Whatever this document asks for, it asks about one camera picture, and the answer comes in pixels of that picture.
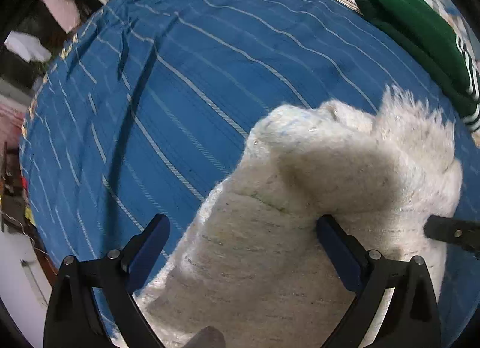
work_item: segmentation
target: bed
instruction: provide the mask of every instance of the bed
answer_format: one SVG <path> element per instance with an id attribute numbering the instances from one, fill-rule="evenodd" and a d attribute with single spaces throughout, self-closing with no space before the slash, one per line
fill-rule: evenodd
<path id="1" fill-rule="evenodd" d="M 162 213 L 172 232 L 153 278 L 258 119 L 330 98 L 375 114 L 392 84 L 455 122 L 464 170 L 455 216 L 476 219 L 480 151 L 470 133 L 426 71 L 351 3 L 112 0 L 97 11 L 52 63 L 22 126 L 22 175 L 54 263 L 101 257 Z M 476 310 L 479 278 L 476 259 L 450 249 L 445 346 Z"/>

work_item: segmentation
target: folded white cloth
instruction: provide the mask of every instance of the folded white cloth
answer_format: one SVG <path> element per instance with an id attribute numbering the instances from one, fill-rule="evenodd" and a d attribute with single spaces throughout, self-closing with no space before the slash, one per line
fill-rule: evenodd
<path id="1" fill-rule="evenodd" d="M 353 299 L 317 242 L 323 214 L 366 249 L 423 256 L 438 295 L 446 245 L 422 228 L 430 214 L 451 216 L 457 206 L 453 136 L 439 111 L 397 88 L 387 89 L 376 116 L 336 100 L 280 106 L 251 130 L 236 170 L 137 303 L 167 347 L 212 325 L 228 348 L 318 348 Z"/>
<path id="2" fill-rule="evenodd" d="M 5 40 L 5 47 L 26 62 L 47 62 L 52 57 L 51 52 L 42 46 L 37 37 L 22 32 L 11 31 Z"/>

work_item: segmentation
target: green clothing with white stripes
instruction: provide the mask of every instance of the green clothing with white stripes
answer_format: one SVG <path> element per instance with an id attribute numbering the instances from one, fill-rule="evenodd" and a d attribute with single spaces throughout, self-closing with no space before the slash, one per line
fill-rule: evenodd
<path id="1" fill-rule="evenodd" d="M 355 1 L 367 21 L 423 66 L 469 130 L 479 129 L 480 75 L 464 41 L 453 28 L 424 0 Z"/>

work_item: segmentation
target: folded green garment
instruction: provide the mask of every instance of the folded green garment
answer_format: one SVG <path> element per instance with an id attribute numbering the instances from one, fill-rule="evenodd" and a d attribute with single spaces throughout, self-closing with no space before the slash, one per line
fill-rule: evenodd
<path id="1" fill-rule="evenodd" d="M 363 17 L 408 51 L 471 131 L 480 128 L 480 75 L 464 41 L 423 0 L 355 0 Z"/>

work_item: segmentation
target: pink cloth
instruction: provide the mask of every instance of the pink cloth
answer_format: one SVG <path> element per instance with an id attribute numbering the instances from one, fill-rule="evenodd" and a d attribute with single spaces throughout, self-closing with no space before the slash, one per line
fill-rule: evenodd
<path id="1" fill-rule="evenodd" d="M 80 12 L 74 0 L 42 0 L 53 18 L 66 32 L 72 31 L 80 24 Z"/>

